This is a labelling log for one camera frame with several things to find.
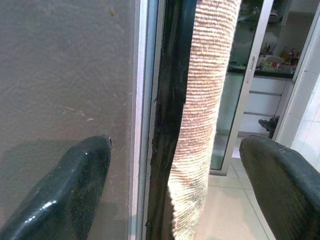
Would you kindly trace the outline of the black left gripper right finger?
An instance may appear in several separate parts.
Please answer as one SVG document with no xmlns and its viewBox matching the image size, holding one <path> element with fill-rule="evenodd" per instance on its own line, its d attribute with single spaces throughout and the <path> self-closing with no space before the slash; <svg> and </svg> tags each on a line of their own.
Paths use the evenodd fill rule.
<svg viewBox="0 0 320 240">
<path fill-rule="evenodd" d="M 277 240 L 320 238 L 320 173 L 297 151 L 250 135 L 240 159 L 258 205 Z"/>
</svg>

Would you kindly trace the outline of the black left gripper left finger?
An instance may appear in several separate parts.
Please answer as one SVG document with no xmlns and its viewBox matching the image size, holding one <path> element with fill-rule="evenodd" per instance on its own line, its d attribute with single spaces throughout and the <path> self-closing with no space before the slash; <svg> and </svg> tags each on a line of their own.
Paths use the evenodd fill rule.
<svg viewBox="0 0 320 240">
<path fill-rule="evenodd" d="M 86 138 L 28 192 L 0 230 L 2 240 L 86 240 L 101 200 L 112 139 Z"/>
</svg>

